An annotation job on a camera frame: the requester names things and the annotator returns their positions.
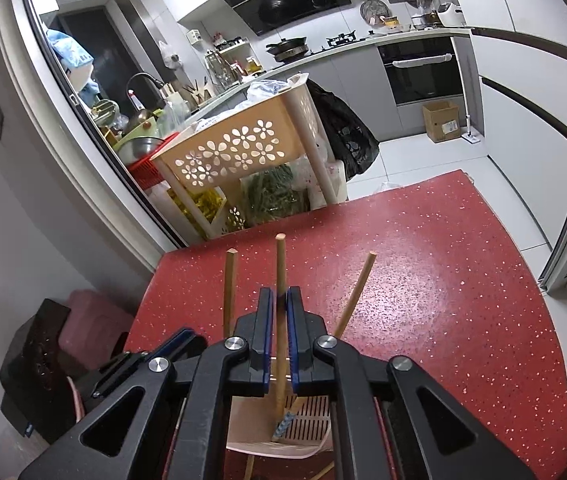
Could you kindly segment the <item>wooden chopstick one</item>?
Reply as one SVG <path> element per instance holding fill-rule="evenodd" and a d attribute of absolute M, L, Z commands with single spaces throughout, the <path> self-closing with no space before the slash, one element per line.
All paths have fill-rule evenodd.
<path fill-rule="evenodd" d="M 224 268 L 223 332 L 225 338 L 232 336 L 233 333 L 237 260 L 238 252 L 235 248 L 229 248 L 225 256 Z"/>

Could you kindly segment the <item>kitchen faucet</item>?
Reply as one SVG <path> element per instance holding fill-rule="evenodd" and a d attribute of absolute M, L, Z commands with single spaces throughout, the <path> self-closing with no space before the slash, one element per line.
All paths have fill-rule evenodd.
<path fill-rule="evenodd" d="M 126 81 L 125 92 L 134 110 L 146 108 L 153 112 L 165 107 L 160 89 L 163 82 L 146 72 L 134 74 Z"/>

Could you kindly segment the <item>steel bowl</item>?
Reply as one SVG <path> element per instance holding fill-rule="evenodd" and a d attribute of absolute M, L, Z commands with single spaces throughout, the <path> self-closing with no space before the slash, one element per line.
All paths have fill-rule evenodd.
<path fill-rule="evenodd" d="M 139 136 L 128 140 L 116 150 L 116 154 L 125 166 L 131 166 L 140 159 L 151 155 L 163 144 L 163 140 L 154 136 Z"/>

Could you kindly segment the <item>wooden chopstick four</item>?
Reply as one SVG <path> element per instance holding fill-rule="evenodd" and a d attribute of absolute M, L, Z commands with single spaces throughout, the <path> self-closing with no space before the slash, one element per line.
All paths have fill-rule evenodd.
<path fill-rule="evenodd" d="M 256 457 L 250 479 L 321 479 L 334 478 L 333 462 L 329 453 L 317 454 L 306 460 Z"/>

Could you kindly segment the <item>black built-in oven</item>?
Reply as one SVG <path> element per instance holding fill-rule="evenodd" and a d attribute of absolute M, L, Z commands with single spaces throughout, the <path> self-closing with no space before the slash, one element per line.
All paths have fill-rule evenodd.
<path fill-rule="evenodd" d="M 462 94 L 451 38 L 384 44 L 378 48 L 378 52 L 397 105 Z"/>

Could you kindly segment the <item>yellow cooking oil bottle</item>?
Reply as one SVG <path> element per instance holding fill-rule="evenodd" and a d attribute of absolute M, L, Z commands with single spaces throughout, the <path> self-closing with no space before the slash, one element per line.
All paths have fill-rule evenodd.
<path fill-rule="evenodd" d="M 186 208 L 185 204 L 180 200 L 172 188 L 168 188 L 166 193 L 168 193 L 170 199 L 174 202 L 180 212 L 184 214 L 188 222 L 195 228 L 198 234 L 207 240 L 208 236 L 206 235 L 206 232 L 204 232 L 201 226 L 198 225 L 195 217 Z M 218 191 L 216 191 L 215 188 L 210 188 L 210 190 L 206 190 L 201 193 L 188 192 L 188 195 L 195 202 L 195 205 L 200 210 L 201 214 L 203 214 L 204 218 L 206 218 L 209 222 L 214 221 L 215 217 L 218 215 L 218 211 L 220 211 L 225 204 L 225 198 L 218 194 Z"/>

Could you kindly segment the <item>white refrigerator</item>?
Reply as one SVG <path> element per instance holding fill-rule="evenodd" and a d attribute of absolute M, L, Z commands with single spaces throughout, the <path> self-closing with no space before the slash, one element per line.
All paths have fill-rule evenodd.
<path fill-rule="evenodd" d="M 471 29 L 489 157 L 557 244 L 567 220 L 567 5 L 458 1 Z"/>

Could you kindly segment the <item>pink chair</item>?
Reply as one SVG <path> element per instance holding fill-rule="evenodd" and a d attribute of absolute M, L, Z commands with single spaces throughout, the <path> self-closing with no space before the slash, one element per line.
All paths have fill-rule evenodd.
<path fill-rule="evenodd" d="M 59 347 L 86 370 L 107 363 L 120 338 L 126 339 L 134 318 L 106 297 L 89 289 L 71 292 L 70 314 L 59 336 Z"/>

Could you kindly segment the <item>red plastic basket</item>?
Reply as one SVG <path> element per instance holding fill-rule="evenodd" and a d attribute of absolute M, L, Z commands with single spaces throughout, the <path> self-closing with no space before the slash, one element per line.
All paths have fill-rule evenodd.
<path fill-rule="evenodd" d="M 160 151 L 161 148 L 164 148 L 171 141 L 173 141 L 179 134 L 180 133 L 178 131 L 173 132 L 170 136 L 163 140 L 159 144 L 159 146 L 150 154 L 127 166 L 128 172 L 136 181 L 139 188 L 146 191 L 164 180 L 162 174 L 160 174 L 160 171 L 157 170 L 156 166 L 154 166 L 154 163 L 151 162 L 151 157 L 154 156 L 154 154 L 156 154 L 158 151 Z"/>

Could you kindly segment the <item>wooden chopstick two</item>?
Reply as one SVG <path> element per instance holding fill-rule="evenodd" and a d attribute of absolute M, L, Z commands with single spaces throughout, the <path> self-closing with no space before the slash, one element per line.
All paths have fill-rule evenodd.
<path fill-rule="evenodd" d="M 369 279 L 369 275 L 371 273 L 373 265 L 375 264 L 376 259 L 377 259 L 376 252 L 368 253 L 363 269 L 361 269 L 361 273 L 358 275 L 357 281 L 351 292 L 351 295 L 349 295 L 349 299 L 346 301 L 346 305 L 342 310 L 337 327 L 333 331 L 334 337 L 340 339 L 343 336 L 346 327 L 349 325 L 349 320 L 352 318 L 352 315 L 358 304 L 358 300 L 359 298 L 361 298 L 361 294 L 364 292 L 364 288 Z"/>

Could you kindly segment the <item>bag of green vegetables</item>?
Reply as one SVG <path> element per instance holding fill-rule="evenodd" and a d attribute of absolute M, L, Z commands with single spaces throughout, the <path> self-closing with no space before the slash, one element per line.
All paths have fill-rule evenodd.
<path fill-rule="evenodd" d="M 303 214 L 311 207 L 307 189 L 300 188 L 285 164 L 241 179 L 240 210 L 248 226 L 259 226 Z"/>

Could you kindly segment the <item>beige utensil holder caddy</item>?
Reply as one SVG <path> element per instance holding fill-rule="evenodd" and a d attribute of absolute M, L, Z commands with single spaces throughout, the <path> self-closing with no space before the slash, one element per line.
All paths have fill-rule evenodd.
<path fill-rule="evenodd" d="M 270 390 L 262 398 L 235 396 L 226 448 L 229 451 L 283 460 L 306 460 L 332 450 L 329 399 L 298 398 L 285 376 L 285 403 L 277 418 L 276 359 L 272 359 Z"/>

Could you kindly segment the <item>beige flower-pattern storage cart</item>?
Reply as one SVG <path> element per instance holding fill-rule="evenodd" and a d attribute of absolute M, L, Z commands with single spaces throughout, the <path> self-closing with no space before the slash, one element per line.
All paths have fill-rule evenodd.
<path fill-rule="evenodd" d="M 309 93 L 307 73 L 290 77 L 282 90 L 206 128 L 194 122 L 154 153 L 151 162 L 210 240 L 222 235 L 224 214 L 206 219 L 192 193 L 214 188 L 230 200 L 230 190 L 242 178 L 301 157 L 307 159 L 326 204 L 340 203 L 329 172 L 334 154 Z"/>

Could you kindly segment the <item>black wok on stove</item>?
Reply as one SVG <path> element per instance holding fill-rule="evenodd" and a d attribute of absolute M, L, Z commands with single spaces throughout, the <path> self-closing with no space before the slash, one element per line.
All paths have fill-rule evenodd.
<path fill-rule="evenodd" d="M 277 63 L 285 64 L 303 58 L 308 52 L 308 45 L 305 37 L 282 39 L 277 44 L 267 44 L 266 51 L 274 56 Z"/>

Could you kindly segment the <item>cardboard box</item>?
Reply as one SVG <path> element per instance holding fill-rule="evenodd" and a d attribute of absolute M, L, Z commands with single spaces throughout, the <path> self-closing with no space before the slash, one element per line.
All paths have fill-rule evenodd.
<path fill-rule="evenodd" d="M 425 132 L 434 143 L 461 137 L 459 106 L 451 101 L 428 102 L 422 105 Z"/>

